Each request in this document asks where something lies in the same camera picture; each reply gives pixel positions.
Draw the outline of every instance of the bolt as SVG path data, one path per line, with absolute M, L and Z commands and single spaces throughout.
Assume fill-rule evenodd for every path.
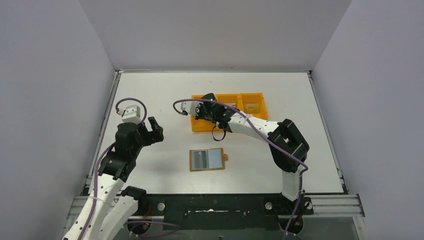
M 165 204 L 163 202 L 160 202 L 157 204 L 157 210 L 163 211 L 165 209 Z
M 266 209 L 266 210 L 271 210 L 271 209 L 273 209 L 273 204 L 272 204 L 272 203 L 270 203 L 270 202 L 265 203 L 265 209 Z

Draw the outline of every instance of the gray wall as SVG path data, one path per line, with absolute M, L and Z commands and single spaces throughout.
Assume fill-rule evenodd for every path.
M 424 1 L 353 0 L 312 77 L 369 239 L 423 239 Z
M 77 0 L 3 0 L 0 23 L 0 238 L 59 239 L 114 69 Z
M 79 0 L 116 69 L 304 71 L 352 0 Z

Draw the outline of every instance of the orange tray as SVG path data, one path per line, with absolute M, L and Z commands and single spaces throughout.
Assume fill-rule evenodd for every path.
M 204 95 L 192 95 L 192 99 L 201 99 Z M 218 102 L 228 104 L 232 107 L 252 114 L 256 118 L 268 120 L 268 112 L 265 107 L 264 95 L 258 93 L 235 93 L 235 94 L 215 94 Z M 211 132 L 214 124 L 203 119 L 196 120 L 195 116 L 191 116 L 191 130 L 195 133 Z M 222 129 L 215 129 L 217 132 L 222 132 Z

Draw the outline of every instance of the cable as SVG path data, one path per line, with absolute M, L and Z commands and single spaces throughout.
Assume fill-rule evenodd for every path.
M 147 108 L 146 108 L 146 105 L 145 105 L 142 101 L 138 100 L 137 98 L 133 98 L 133 97 L 126 97 L 126 98 L 122 98 L 121 100 L 119 100 L 119 101 L 116 103 L 116 105 L 115 105 L 116 113 L 118 113 L 118 112 L 119 112 L 118 105 L 119 105 L 120 103 L 122 103 L 122 102 L 125 102 L 125 101 L 136 101 L 137 103 L 141 104 L 141 106 L 142 106 L 142 107 L 143 107 L 143 109 L 144 109 L 144 116 L 143 116 L 143 118 L 141 119 L 141 122 L 142 122 L 142 123 L 144 123 L 144 121 L 146 120 L 146 117 L 147 117 Z
M 105 154 L 111 150 L 114 147 L 115 143 L 112 143 L 110 146 L 108 146 L 104 152 L 102 152 L 100 154 L 100 156 L 98 157 L 98 160 L 95 162 L 94 165 L 94 187 L 93 187 L 93 203 L 91 205 L 91 209 L 90 209 L 90 213 L 88 214 L 87 217 L 87 221 L 85 222 L 84 226 L 82 227 L 81 233 L 79 234 L 77 240 L 81 240 L 84 236 L 84 234 L 86 233 L 86 229 L 89 226 L 90 221 L 92 220 L 93 214 L 94 214 L 94 209 L 96 208 L 96 204 L 97 204 L 97 183 L 98 183 L 98 174 L 97 174 L 97 170 L 99 169 L 99 165 L 102 162 L 103 157 L 105 156 Z
M 297 214 L 296 219 L 293 221 L 294 224 L 296 224 L 299 220 L 302 219 L 302 217 L 304 215 L 304 211 L 309 207 L 310 204 L 311 204 L 311 202 L 308 201 L 307 204 L 299 211 L 299 213 Z
M 192 98 L 188 98 L 188 99 L 181 99 L 181 100 L 178 100 L 178 101 L 175 101 L 174 103 L 173 103 L 173 105 L 172 105 L 172 107 L 173 107 L 173 109 L 177 112 L 177 113 L 179 113 L 180 115 L 186 115 L 186 114 L 184 114 L 182 111 L 179 111 L 177 108 L 176 108 L 176 104 L 179 104 L 179 103 L 183 103 L 183 102 L 203 102 L 203 103 L 214 103 L 214 104 L 218 104 L 218 105 L 221 105 L 221 106 L 224 106 L 224 107 L 226 107 L 227 109 L 230 109 L 230 110 L 232 110 L 232 111 L 234 111 L 234 112 L 236 112 L 236 113 L 238 113 L 240 116 L 242 116 L 244 119 L 246 119 L 246 122 L 251 126 L 251 128 L 265 141 L 265 142 L 267 142 L 269 145 L 271 145 L 271 146 L 273 146 L 275 149 L 277 149 L 278 151 L 280 151 L 281 153 L 283 153 L 284 155 L 286 155 L 287 157 L 289 157 L 291 160 L 293 160 L 293 161 L 295 161 L 296 163 L 298 163 L 298 164 L 300 164 L 300 165 L 302 165 L 303 167 L 304 167 L 304 169 L 303 170 L 301 170 L 300 171 L 300 173 L 299 173 L 299 192 L 301 192 L 302 191 L 302 185 L 303 185 L 303 181 L 302 181 L 302 175 L 303 175 L 303 173 L 304 172 L 306 172 L 309 168 L 308 168 L 308 166 L 305 164 L 305 163 L 303 163 L 302 161 L 300 161 L 297 157 L 295 157 L 295 156 L 293 156 L 292 154 L 290 154 L 290 153 L 288 153 L 287 151 L 285 151 L 284 149 L 282 149 L 281 147 L 279 147 L 279 146 L 277 146 L 275 143 L 273 143 L 272 141 L 270 141 L 269 139 L 268 139 L 268 137 L 265 135 L 265 134 L 263 134 L 262 132 L 260 132 L 256 127 L 255 127 L 255 125 L 249 120 L 249 118 L 246 116 L 246 115 L 244 115 L 240 110 L 238 110 L 237 108 L 234 108 L 234 107 L 232 107 L 232 106 L 229 106 L 229 105 L 227 105 L 227 104 L 225 104 L 225 103 L 222 103 L 222 102 L 219 102 L 219 101 L 213 101 L 213 100 L 209 100 L 209 99 L 192 99 Z M 292 222 L 292 220 L 293 220 L 293 217 L 295 216 L 295 213 L 296 213 L 296 211 L 297 211 L 297 209 L 298 209 L 298 207 L 299 207 L 299 203 L 300 203 L 300 201 L 301 201 L 301 197 L 298 197 L 297 198 L 297 200 L 296 200 L 296 204 L 294 205 L 294 209 L 293 209 L 293 212 L 291 213 L 291 215 L 290 215 L 290 218 L 288 219 L 288 223 L 287 223 L 287 225 L 285 226 L 285 229 L 284 229 L 284 235 L 282 236 L 282 239 L 284 240 L 284 239 L 286 239 L 286 237 L 287 237 L 287 235 L 288 234 L 292 234 L 292 235 L 294 235 L 294 236 L 296 236 L 296 237 L 298 237 L 299 238 L 299 236 L 297 236 L 296 234 L 294 234 L 294 233 L 291 233 L 291 232 L 289 232 L 288 231 L 288 229 L 289 229 L 289 225 L 290 225 L 290 223 Z
M 143 220 L 146 220 L 146 217 L 147 216 L 149 216 L 149 214 L 152 212 L 152 206 L 151 205 L 149 205 L 148 206 L 148 210 L 147 210 L 147 213 L 143 216 Z
M 215 141 L 217 141 L 217 142 L 221 142 L 222 140 L 224 140 L 224 138 L 225 138 L 225 136 L 227 135 L 227 131 L 225 131 L 224 130 L 224 136 L 222 136 L 222 138 L 221 139 L 216 139 L 215 138 L 215 136 L 214 136 L 214 129 L 216 128 L 217 126 L 213 126 L 213 128 L 212 128 L 212 138 L 213 138 L 213 140 L 215 140 Z
M 143 236 L 143 235 L 139 235 L 138 237 L 140 238 L 145 238 L 145 239 L 153 239 L 153 238 L 160 238 L 160 237 L 164 237 L 170 234 L 173 234 L 175 232 L 178 232 L 179 230 L 181 230 L 181 227 L 173 224 L 173 223 L 168 223 L 168 222 L 161 222 L 161 221 L 145 221 L 145 220 L 136 220 L 136 221 L 128 221 L 126 224 L 136 224 L 133 227 L 131 227 L 131 229 L 129 230 L 130 233 L 129 234 L 133 234 L 133 230 L 142 225 L 142 224 L 159 224 L 159 225 L 163 225 L 163 226 L 171 226 L 171 227 L 175 227 L 174 230 L 163 233 L 163 234 L 159 234 L 159 235 L 153 235 L 153 236 Z

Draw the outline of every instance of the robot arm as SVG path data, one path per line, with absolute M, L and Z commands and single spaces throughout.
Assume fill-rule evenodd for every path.
M 118 203 L 108 214 L 108 210 L 124 186 L 131 171 L 136 166 L 136 159 L 141 149 L 164 140 L 163 129 L 154 117 L 149 117 L 151 131 L 140 118 L 140 108 L 136 105 L 127 107 L 122 113 L 123 123 L 118 125 L 115 144 L 100 156 L 96 163 L 94 184 L 96 187 L 86 201 L 74 225 L 62 240 L 111 240 L 136 211 L 146 206 L 146 191 L 127 187 L 122 191 Z
M 182 102 L 182 113 L 184 115 L 193 115 L 196 120 L 210 121 L 225 132 L 245 134 L 264 142 L 266 142 L 264 138 L 268 139 L 302 163 L 306 160 L 309 145 L 291 120 L 285 119 L 283 122 L 268 121 L 245 114 L 242 111 L 240 113 L 236 112 L 233 109 L 213 102 L 217 100 L 213 93 L 204 95 L 202 99 L 207 101 Z M 250 120 L 256 129 L 252 128 L 247 119 Z M 269 145 L 269 148 L 275 164 L 282 170 L 282 194 L 289 200 L 294 201 L 299 195 L 299 175 L 301 170 L 298 168 L 300 163 L 293 161 L 289 156 L 272 145 Z

